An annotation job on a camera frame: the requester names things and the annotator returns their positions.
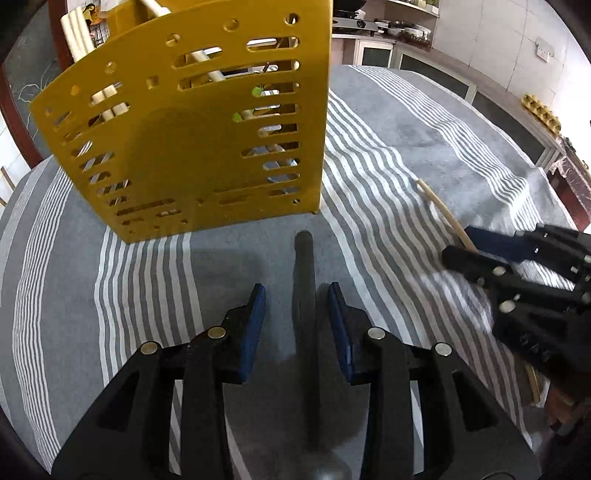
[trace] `slot hole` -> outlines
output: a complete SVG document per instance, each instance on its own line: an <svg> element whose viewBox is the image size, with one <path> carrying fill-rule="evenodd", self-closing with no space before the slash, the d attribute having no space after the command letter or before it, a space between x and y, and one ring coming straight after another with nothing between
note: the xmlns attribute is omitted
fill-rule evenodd
<svg viewBox="0 0 591 480"><path fill-rule="evenodd" d="M117 197L108 202L108 205L110 207L114 207L115 205L119 205L120 203L127 202L127 200L129 200L129 198L127 198L126 196Z"/></svg>
<svg viewBox="0 0 591 480"><path fill-rule="evenodd" d="M269 192L269 197L279 197L282 195L291 195L293 193L297 193L300 191L300 188L297 185L291 185L289 187L285 187L284 189L280 190L271 190Z"/></svg>
<svg viewBox="0 0 591 480"><path fill-rule="evenodd" d="M119 211L117 211L117 213L115 215L117 215L117 216L128 215L130 213L139 212L140 210L147 210L150 208L161 207L162 205L169 205L170 203L174 203L174 200L173 199L166 199L166 200L158 200L157 202L144 203L142 205L138 205L135 207L129 207L129 208L126 208L123 210L119 210Z"/></svg>
<svg viewBox="0 0 591 480"><path fill-rule="evenodd" d="M97 156L91 158L90 160L82 163L80 165L80 169L82 171L88 171L92 167L96 167L96 166L98 166L98 165L100 165L102 163L105 163L105 162L109 161L111 158L114 158L114 156L115 156L115 154L112 153L112 152L107 152L107 153L104 153L102 155L97 155Z"/></svg>
<svg viewBox="0 0 591 480"><path fill-rule="evenodd" d="M298 88L300 88L300 84L297 82L272 83L263 87L253 88L252 96L258 98L264 96L280 95L282 93L293 93Z"/></svg>
<svg viewBox="0 0 591 480"><path fill-rule="evenodd" d="M298 131L297 124L278 124L278 125L267 125L265 127L260 127L259 130L256 131L259 137L266 138L272 135L279 135L279 134L288 134Z"/></svg>
<svg viewBox="0 0 591 480"><path fill-rule="evenodd" d="M129 220L121 222L121 225L128 226L128 225L131 225L132 223L140 223L143 221L144 221L144 219L142 217L130 218Z"/></svg>
<svg viewBox="0 0 591 480"><path fill-rule="evenodd" d="M246 44L248 51L273 50L276 48L296 48L300 44L297 37L254 38Z"/></svg>
<svg viewBox="0 0 591 480"><path fill-rule="evenodd" d="M221 54L222 49L220 47L194 48L176 57L173 61L173 68L179 69L187 65L213 60Z"/></svg>
<svg viewBox="0 0 591 480"><path fill-rule="evenodd" d="M176 208L173 208L173 209L167 210L165 212L160 212L156 216L158 218L163 218L163 217L169 217L169 216L173 216L173 215L178 215L179 213L181 213L180 210L178 210Z"/></svg>
<svg viewBox="0 0 591 480"><path fill-rule="evenodd" d="M299 147L299 142L286 142L274 145L261 145L259 147L247 148L246 150L242 150L241 155L243 158L249 158L256 157L258 155L267 155L271 152L296 150Z"/></svg>
<svg viewBox="0 0 591 480"><path fill-rule="evenodd" d="M97 190L98 195L106 195L107 193L114 192L115 190L126 189L131 185L129 179L120 181L119 183L114 183L113 185L109 185L107 187L103 187Z"/></svg>
<svg viewBox="0 0 591 480"><path fill-rule="evenodd" d="M246 64L236 65L224 69L222 72L226 79L243 77L253 74L263 74L272 72L293 72L300 67L300 62L297 60L270 60L265 64ZM212 83L207 73L200 73L182 78L178 81L179 90L189 90L198 86L203 86Z"/></svg>
<svg viewBox="0 0 591 480"><path fill-rule="evenodd" d="M245 202L247 200L248 200L248 195L239 195L239 196L234 196L234 197L227 197L227 198L224 198L224 199L220 200L220 205L222 205L222 206L235 205L237 203L243 203L243 202Z"/></svg>
<svg viewBox="0 0 591 480"><path fill-rule="evenodd" d="M280 181L292 181L300 178L299 173L285 173L283 175L275 175L274 177L267 177L270 183L278 183Z"/></svg>
<svg viewBox="0 0 591 480"><path fill-rule="evenodd" d="M53 122L53 127L55 129L57 129L65 120L66 118L68 118L68 116L71 114L71 112L66 112L63 115L60 115L54 122Z"/></svg>
<svg viewBox="0 0 591 480"><path fill-rule="evenodd" d="M119 88L122 86L123 84L121 82L115 82L101 88L98 92L95 92L90 96L90 106L98 105L107 100L107 98L117 95L119 93Z"/></svg>
<svg viewBox="0 0 591 480"><path fill-rule="evenodd" d="M80 156L84 155L85 153L88 153L88 151L91 148L92 148L92 141L89 140L88 142L86 142L81 147L75 148L74 150L72 150L72 157L74 157L74 158L80 157Z"/></svg>
<svg viewBox="0 0 591 480"><path fill-rule="evenodd" d="M110 172L108 171L101 171L95 173L92 177L88 179L88 183L94 185L95 183L99 183L101 180L108 179L111 176Z"/></svg>
<svg viewBox="0 0 591 480"><path fill-rule="evenodd" d="M283 167L297 167L300 164L299 158L289 158L287 160L272 160L263 163L263 170L276 170L277 168Z"/></svg>

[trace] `white wall tile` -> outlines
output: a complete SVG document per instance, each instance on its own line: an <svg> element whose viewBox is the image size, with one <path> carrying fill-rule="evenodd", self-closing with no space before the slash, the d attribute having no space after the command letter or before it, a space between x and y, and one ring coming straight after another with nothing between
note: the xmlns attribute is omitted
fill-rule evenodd
<svg viewBox="0 0 591 480"><path fill-rule="evenodd" d="M12 195L12 189L8 186L7 181L4 180L4 178L1 178L0 179L0 197L2 198L2 200L7 202L8 199L10 198L10 195Z"/></svg>
<svg viewBox="0 0 591 480"><path fill-rule="evenodd" d="M527 10L542 19L552 20L558 14L546 0L527 0Z"/></svg>
<svg viewBox="0 0 591 480"><path fill-rule="evenodd" d="M550 108L560 119L561 133L570 138L577 155L588 163L591 163L591 96L587 94L590 79L591 63L570 34L564 70Z"/></svg>
<svg viewBox="0 0 591 480"><path fill-rule="evenodd" d="M563 72L563 65L556 59L550 58L549 62L538 58L535 55L535 43L527 38L523 39L517 65L527 70L531 76L536 77L535 86L543 85L544 89L556 91Z"/></svg>
<svg viewBox="0 0 591 480"><path fill-rule="evenodd" d="M480 25L470 66L507 88L523 37L498 23Z"/></svg>
<svg viewBox="0 0 591 480"><path fill-rule="evenodd" d="M576 83L578 90L586 90L589 85L589 79L591 79L591 63L570 33L563 75L572 83Z"/></svg>
<svg viewBox="0 0 591 480"><path fill-rule="evenodd" d="M508 90L519 98L526 93L536 95L538 100L547 106L552 104L555 95L554 91L548 88L542 79L532 75L528 69L519 65L515 67Z"/></svg>
<svg viewBox="0 0 591 480"><path fill-rule="evenodd" d="M6 167L8 176L15 185L17 185L30 170L29 165L25 162L22 155L19 155L8 167Z"/></svg>
<svg viewBox="0 0 591 480"><path fill-rule="evenodd" d="M4 132L5 128L6 128L6 120L4 120L4 116L2 115L2 112L0 112L0 134L2 132Z"/></svg>
<svg viewBox="0 0 591 480"><path fill-rule="evenodd" d="M487 0L482 5L481 24L489 21L500 23L520 34L525 28L527 10L511 0Z"/></svg>
<svg viewBox="0 0 591 480"><path fill-rule="evenodd" d="M476 47L476 35L465 36L463 32L458 32L457 27L438 25L433 48L468 65Z"/></svg>
<svg viewBox="0 0 591 480"><path fill-rule="evenodd" d="M541 18L532 12L527 12L525 18L525 38L535 42L538 37L554 47L555 58L560 63L566 59L566 50L569 44L569 31L560 17L558 21L549 21L548 18Z"/></svg>
<svg viewBox="0 0 591 480"><path fill-rule="evenodd" d="M455 26L456 32L478 31L482 0L446 0L439 5L439 20L441 25Z"/></svg>
<svg viewBox="0 0 591 480"><path fill-rule="evenodd" d="M0 134L0 167L10 165L12 161L20 155L18 147L8 128Z"/></svg>

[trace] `bamboo skewer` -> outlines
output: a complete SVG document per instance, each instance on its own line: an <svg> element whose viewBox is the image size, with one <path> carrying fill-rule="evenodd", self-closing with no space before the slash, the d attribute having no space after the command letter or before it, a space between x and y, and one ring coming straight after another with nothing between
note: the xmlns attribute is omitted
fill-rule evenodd
<svg viewBox="0 0 591 480"><path fill-rule="evenodd" d="M472 242L472 240L470 239L468 234L464 231L464 229L460 225L460 222L458 222L456 220L456 218L453 216L452 212L449 211L449 209L445 206L445 204L441 201L441 199L435 194L435 192L433 192L432 189L430 189L428 187L428 185L425 182L423 182L421 179L417 180L417 185L419 185L423 189L423 192L425 192L425 195L427 196L427 198L435 204L435 206L437 207L437 210L439 210L441 212L441 214L445 217L445 220L447 220L449 222L449 224L453 228L453 231L456 233L456 235L458 237L460 237L460 240L464 244L464 247L466 247L466 250L468 250L469 252L478 253L478 249L476 248L476 245L474 245L474 242Z"/></svg>
<svg viewBox="0 0 591 480"><path fill-rule="evenodd" d="M435 206L437 207L437 210L439 210L441 212L441 214L445 217L445 220L447 220L449 222L449 224L453 228L453 231L456 233L457 236L460 237L460 240L464 244L464 247L466 247L466 250L468 250L469 252L478 253L478 249L476 248L476 245L474 245L474 242L472 242L470 237L464 231L460 222L457 221L457 219L453 216L452 212L449 211L449 209L441 201L441 199L435 194L435 192L433 192L432 189L430 189L429 186L421 179L417 179L417 185L419 185L422 188L422 190L425 193L425 195L427 196L427 198L435 204ZM527 374L527 378L530 382L531 394L533 396L534 403L537 405L541 401L541 394L540 394L540 386L538 385L538 379L537 379L534 367L532 367L530 364L524 362L524 368L525 368L525 373Z"/></svg>
<svg viewBox="0 0 591 480"><path fill-rule="evenodd" d="M8 183L10 189L14 190L14 182L12 181L12 178L10 178L10 176L8 175L6 168L2 167L0 168L0 171L2 172L2 176L4 177L4 180L6 180L6 183Z"/></svg>

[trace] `shelf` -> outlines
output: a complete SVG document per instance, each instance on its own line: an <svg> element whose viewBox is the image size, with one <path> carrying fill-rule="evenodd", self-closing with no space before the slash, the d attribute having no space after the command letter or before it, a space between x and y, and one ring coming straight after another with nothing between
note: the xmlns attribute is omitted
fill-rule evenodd
<svg viewBox="0 0 591 480"><path fill-rule="evenodd" d="M416 5L413 4L409 4L406 2L403 2L401 0L386 0L387 2L393 3L393 4L399 4L399 5L404 5L405 7L410 7L410 8L414 8L415 10L419 10L421 12L425 12L428 15L432 15L436 18L439 18L439 14L434 14L433 12L430 12L429 10L426 10L424 8L418 7Z"/></svg>

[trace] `striped tablecloth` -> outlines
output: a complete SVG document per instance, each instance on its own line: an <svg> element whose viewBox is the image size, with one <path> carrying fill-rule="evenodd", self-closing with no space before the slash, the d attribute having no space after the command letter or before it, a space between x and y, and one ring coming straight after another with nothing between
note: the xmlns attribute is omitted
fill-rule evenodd
<svg viewBox="0 0 591 480"><path fill-rule="evenodd" d="M492 337L484 291L443 269L440 252L456 239L418 191L418 177L464 226L506 233L540 221L572 226L543 172L502 131L425 77L377 67L332 71L318 215L126 245L49 158L17 186L0 218L2 409L50 469L139 344L187 342L262 283L268 304L254 371L243 386L225 388L230 450L237 478L296 478L306 431L291 318L293 241L308 230L320 292L339 281L349 304L404 342L449 343L539 446L543 416L526 406L522 366ZM566 286L535 264L525 272ZM368 389L345 384L330 329L320 324L322 445L357 478ZM181 390L171 421L173 471ZM418 400L414 407L419 445ZM417 469L421 463L417 448Z"/></svg>

